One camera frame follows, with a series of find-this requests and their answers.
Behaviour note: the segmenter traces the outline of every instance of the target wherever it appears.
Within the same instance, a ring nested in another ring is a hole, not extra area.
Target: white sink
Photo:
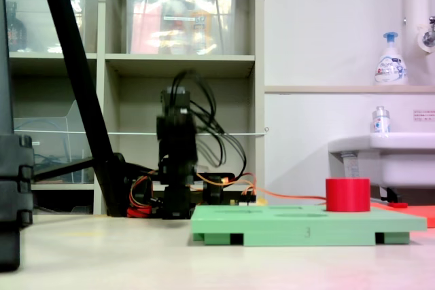
[[[332,141],[346,177],[370,178],[381,187],[435,187],[435,133],[373,133]]]

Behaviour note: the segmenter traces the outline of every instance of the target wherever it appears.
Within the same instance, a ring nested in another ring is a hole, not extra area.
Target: soap bottle
[[[373,131],[374,132],[391,132],[389,126],[389,111],[383,106],[376,107],[373,111]]]
[[[387,47],[384,50],[375,74],[375,85],[406,85],[408,74],[406,65],[395,46],[396,32],[388,32],[383,35],[387,39]]]

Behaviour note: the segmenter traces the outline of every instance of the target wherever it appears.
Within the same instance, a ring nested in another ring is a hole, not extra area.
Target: shelf
[[[90,71],[97,69],[97,54],[87,54]],[[62,77],[67,76],[63,54],[49,52],[10,52],[13,76]]]
[[[255,62],[255,56],[243,55],[106,54],[105,58],[124,77],[175,77],[184,69],[195,69],[208,78],[246,78]]]
[[[166,186],[167,185],[153,184],[152,187],[155,192],[163,192]],[[246,189],[247,186],[248,185],[231,185],[225,187],[224,192],[242,192],[243,190]],[[193,187],[195,187],[196,189],[201,189],[201,190],[203,189],[202,185],[193,185]]]
[[[31,185],[32,190],[94,190],[93,183],[38,183]]]
[[[333,93],[333,94],[435,94],[435,86],[265,86],[266,94]]]

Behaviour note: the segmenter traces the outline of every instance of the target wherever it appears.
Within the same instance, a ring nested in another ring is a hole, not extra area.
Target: faucet
[[[435,46],[435,16],[429,17],[429,24],[431,25],[431,31],[424,33],[423,43],[427,47]]]

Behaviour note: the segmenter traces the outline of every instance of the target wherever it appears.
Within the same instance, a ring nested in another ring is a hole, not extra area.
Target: hole in board
[[[243,245],[243,234],[230,234],[230,244]]]
[[[385,244],[385,234],[383,232],[375,232],[375,242],[377,244]]]

